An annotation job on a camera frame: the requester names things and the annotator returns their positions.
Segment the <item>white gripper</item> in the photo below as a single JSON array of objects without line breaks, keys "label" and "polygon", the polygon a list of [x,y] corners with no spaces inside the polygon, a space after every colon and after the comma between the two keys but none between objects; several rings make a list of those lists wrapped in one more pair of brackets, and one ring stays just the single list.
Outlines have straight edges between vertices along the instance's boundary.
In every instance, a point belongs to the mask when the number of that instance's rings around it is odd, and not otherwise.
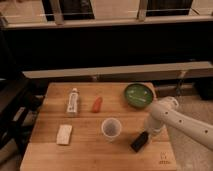
[{"label": "white gripper", "polygon": [[144,121],[144,129],[151,135],[157,135],[162,131],[164,123],[149,115]]}]

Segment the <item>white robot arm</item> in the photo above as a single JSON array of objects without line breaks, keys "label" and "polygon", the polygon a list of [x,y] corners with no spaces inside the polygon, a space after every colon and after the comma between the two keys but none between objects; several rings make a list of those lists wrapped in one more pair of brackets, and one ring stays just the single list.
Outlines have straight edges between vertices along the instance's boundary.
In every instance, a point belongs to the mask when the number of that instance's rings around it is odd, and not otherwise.
[{"label": "white robot arm", "polygon": [[174,97],[154,100],[149,106],[149,115],[144,121],[145,130],[156,136],[164,125],[172,126],[193,140],[213,150],[213,125],[188,117],[177,111],[178,101]]}]

